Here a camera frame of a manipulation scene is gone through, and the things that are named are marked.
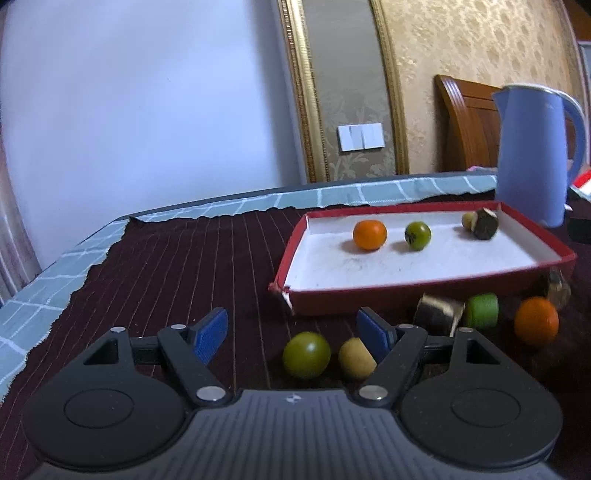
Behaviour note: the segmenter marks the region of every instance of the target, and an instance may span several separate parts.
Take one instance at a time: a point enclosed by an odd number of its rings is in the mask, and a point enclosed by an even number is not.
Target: orange ball
[[[524,300],[515,314],[515,334],[527,345],[542,347],[558,334],[558,313],[544,297]]]
[[[362,250],[377,250],[387,236],[386,226],[379,220],[362,220],[353,229],[353,242]]]

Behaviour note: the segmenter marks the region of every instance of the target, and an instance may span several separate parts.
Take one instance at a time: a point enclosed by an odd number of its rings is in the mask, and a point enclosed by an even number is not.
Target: chair backrest
[[[501,117],[492,94],[500,89],[483,83],[436,75],[449,114],[444,171],[471,166],[496,167],[501,136]],[[574,153],[574,126],[566,121],[569,158]]]

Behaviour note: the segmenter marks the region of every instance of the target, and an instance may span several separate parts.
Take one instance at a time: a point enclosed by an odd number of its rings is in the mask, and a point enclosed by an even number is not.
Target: red object
[[[579,175],[573,182],[573,185],[580,189],[586,183],[591,181],[591,170],[586,171],[582,175]]]
[[[458,280],[425,283],[384,285],[345,289],[297,291],[285,285],[296,249],[308,228],[309,219],[377,215],[383,213],[461,212],[486,207],[501,210],[542,240],[560,259],[539,263],[533,267],[502,273],[478,275]],[[566,279],[570,278],[577,255],[552,233],[529,220],[517,210],[500,202],[443,202],[417,203],[384,207],[352,207],[338,210],[317,210],[303,216],[285,248],[274,282],[269,290],[288,299],[294,314],[302,316],[354,313],[361,307],[377,311],[402,310],[416,304],[424,293],[466,300],[483,292],[510,295],[531,287],[550,267],[558,267]]]

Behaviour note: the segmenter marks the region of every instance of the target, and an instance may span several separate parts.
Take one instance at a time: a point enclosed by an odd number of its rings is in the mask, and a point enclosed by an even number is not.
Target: green cylinder
[[[496,326],[499,318],[499,300],[494,293],[483,293],[470,298],[466,303],[465,324],[467,327],[486,329]]]

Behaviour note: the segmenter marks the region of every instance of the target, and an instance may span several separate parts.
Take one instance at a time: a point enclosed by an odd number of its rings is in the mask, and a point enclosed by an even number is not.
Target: blue kettle
[[[540,225],[562,225],[567,189],[587,151],[583,109],[564,92],[529,83],[505,85],[492,97],[501,116],[496,200]],[[570,169],[565,111],[576,133]]]

